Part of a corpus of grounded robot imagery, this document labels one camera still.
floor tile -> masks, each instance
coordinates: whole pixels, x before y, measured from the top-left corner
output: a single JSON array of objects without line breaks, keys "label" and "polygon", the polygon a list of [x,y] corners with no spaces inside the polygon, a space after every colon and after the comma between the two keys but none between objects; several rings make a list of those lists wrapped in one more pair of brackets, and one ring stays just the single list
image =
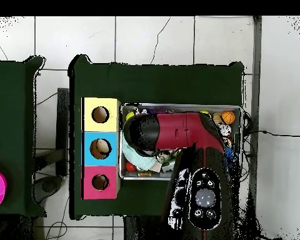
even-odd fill
[{"label": "floor tile", "polygon": [[123,228],[114,228],[114,240],[124,240]]},{"label": "floor tile", "polygon": [[67,69],[77,54],[113,62],[114,17],[36,17],[36,53],[47,58],[49,69]]},{"label": "floor tile", "polygon": [[245,111],[251,114],[251,99],[253,93],[253,76],[243,76],[243,88],[242,88],[242,106]]},{"label": "floor tile", "polygon": [[[36,79],[37,104],[57,93],[58,88],[68,88],[66,71],[40,71]],[[54,148],[56,145],[58,95],[54,95],[36,108],[36,147]]]},{"label": "floor tile", "polygon": [[[42,234],[44,231],[44,240],[46,239],[47,233],[49,231],[48,227],[41,228],[41,230],[36,231],[37,234]],[[60,227],[53,227],[50,230],[49,240],[57,240],[59,235]],[[60,235],[64,234],[58,240],[112,240],[112,229],[111,228],[92,228],[92,227],[65,227],[61,228]]]},{"label": "floor tile", "polygon": [[107,226],[112,227],[113,217],[112,216],[83,216],[82,220],[70,220],[69,217],[69,205],[67,205],[67,214],[64,218],[64,222],[67,226]]},{"label": "floor tile", "polygon": [[0,47],[2,61],[22,62],[34,55],[34,17],[0,17]]},{"label": "floor tile", "polygon": [[[158,33],[167,23],[164,17],[117,17],[116,61],[150,64]],[[191,16],[172,16],[159,35],[152,64],[193,64],[193,26]]]},{"label": "floor tile", "polygon": [[123,227],[123,217],[122,216],[114,217],[114,226],[122,226]]},{"label": "floor tile", "polygon": [[[36,220],[35,226],[52,226],[55,222],[60,222],[63,218],[64,208],[66,207],[67,200],[69,198],[69,177],[62,182],[60,190],[52,196],[44,199],[41,206],[46,211],[47,217],[40,217]],[[67,208],[64,215],[65,219],[69,216],[69,208]]]},{"label": "floor tile", "polygon": [[196,16],[195,63],[229,65],[241,61],[244,72],[253,71],[252,17]]}]

ball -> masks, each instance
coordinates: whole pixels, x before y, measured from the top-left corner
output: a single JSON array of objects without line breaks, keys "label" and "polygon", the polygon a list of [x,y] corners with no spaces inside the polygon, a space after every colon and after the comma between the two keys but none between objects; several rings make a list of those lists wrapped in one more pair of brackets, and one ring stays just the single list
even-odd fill
[{"label": "ball", "polygon": [[215,124],[223,123],[223,121],[221,119],[221,113],[219,113],[219,112],[214,113],[212,119],[213,119]]},{"label": "ball", "polygon": [[129,113],[127,114],[127,116],[126,116],[126,121],[127,121],[128,119],[130,119],[133,115],[134,115],[134,112],[133,112],[133,111],[129,112]]},{"label": "ball", "polygon": [[209,117],[211,118],[211,114],[208,113],[207,111],[200,111],[200,112],[209,115]]},{"label": "ball", "polygon": [[234,113],[232,111],[224,111],[221,114],[221,117],[227,125],[233,123],[235,119]]},{"label": "ball", "polygon": [[127,172],[135,172],[137,170],[136,167],[133,164],[131,164],[130,162],[126,163],[126,169],[127,169]]},{"label": "ball", "polygon": [[218,124],[217,126],[219,127],[222,136],[227,137],[231,134],[231,127],[229,125]]},{"label": "ball", "polygon": [[223,137],[222,140],[227,148],[230,148],[233,145],[229,138]]}]

dark green tabletop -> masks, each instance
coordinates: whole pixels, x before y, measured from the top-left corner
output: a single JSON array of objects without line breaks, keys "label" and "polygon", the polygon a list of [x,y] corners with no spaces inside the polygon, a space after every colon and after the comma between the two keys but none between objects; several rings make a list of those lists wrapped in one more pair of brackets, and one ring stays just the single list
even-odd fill
[{"label": "dark green tabletop", "polygon": [[71,175],[69,187],[70,215],[160,215],[168,185],[166,181],[121,180],[117,199],[82,200],[81,98],[116,98],[121,103],[240,106],[243,69],[241,62],[230,66],[130,66],[91,64],[87,56],[76,56],[68,71],[74,104],[74,140],[70,140],[74,147],[74,175]]},{"label": "dark green tabletop", "polygon": [[45,216],[32,197],[34,80],[43,61],[0,61],[0,172],[7,181],[0,214]]}]

metal tray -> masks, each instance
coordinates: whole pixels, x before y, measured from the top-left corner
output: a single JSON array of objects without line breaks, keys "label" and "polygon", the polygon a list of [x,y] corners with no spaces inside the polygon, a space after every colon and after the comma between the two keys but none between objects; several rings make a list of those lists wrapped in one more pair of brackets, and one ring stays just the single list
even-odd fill
[{"label": "metal tray", "polygon": [[199,112],[201,110],[206,110],[209,113],[221,113],[223,111],[232,111],[236,116],[236,119],[231,124],[231,131],[234,135],[234,140],[237,139],[237,142],[234,142],[235,146],[238,146],[239,151],[239,163],[242,163],[242,150],[243,150],[243,108],[240,106],[230,106],[230,105],[192,105],[192,104],[151,104],[151,103],[139,103],[139,104],[131,104],[124,103],[120,106],[120,123],[122,126],[120,127],[120,150],[119,150],[119,175],[122,179],[127,180],[156,180],[156,181],[169,181],[171,177],[172,171],[169,172],[153,172],[151,177],[136,177],[131,176],[132,174],[126,171],[125,164],[126,158],[122,152],[122,128],[123,124],[126,122],[126,115],[129,111],[132,111],[135,107],[139,109],[141,112],[143,109],[153,109],[153,110],[162,110],[162,111],[174,111],[178,113],[186,112],[186,111],[194,111]]}]

round hole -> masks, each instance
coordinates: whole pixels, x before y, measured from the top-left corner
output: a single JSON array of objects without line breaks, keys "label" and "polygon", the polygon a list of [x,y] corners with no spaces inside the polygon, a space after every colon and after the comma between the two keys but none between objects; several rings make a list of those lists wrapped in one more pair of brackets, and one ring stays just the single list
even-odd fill
[{"label": "round hole", "polygon": [[111,145],[105,139],[93,140],[90,145],[90,153],[96,159],[106,159],[111,152]]},{"label": "round hole", "polygon": [[103,191],[109,185],[109,179],[105,175],[96,175],[92,178],[92,186],[98,191]]},{"label": "round hole", "polygon": [[95,107],[91,116],[96,123],[105,123],[109,119],[109,111],[105,107]]}]

